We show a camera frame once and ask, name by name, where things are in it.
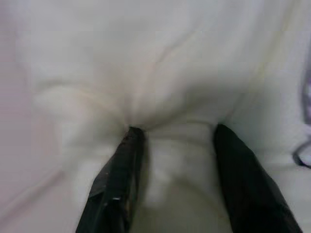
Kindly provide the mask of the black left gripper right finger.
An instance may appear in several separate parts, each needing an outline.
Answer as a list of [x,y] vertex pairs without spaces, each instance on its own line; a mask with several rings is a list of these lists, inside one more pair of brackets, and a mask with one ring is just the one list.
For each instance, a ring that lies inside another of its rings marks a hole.
[[221,190],[234,233],[300,233],[278,185],[227,126],[215,130]]

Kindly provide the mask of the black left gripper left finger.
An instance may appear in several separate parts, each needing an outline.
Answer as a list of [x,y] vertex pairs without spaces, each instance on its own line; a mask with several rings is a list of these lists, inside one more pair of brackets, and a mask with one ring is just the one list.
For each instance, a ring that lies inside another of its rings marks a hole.
[[144,151],[144,131],[130,127],[113,156],[94,179],[76,232],[130,231],[138,201]]

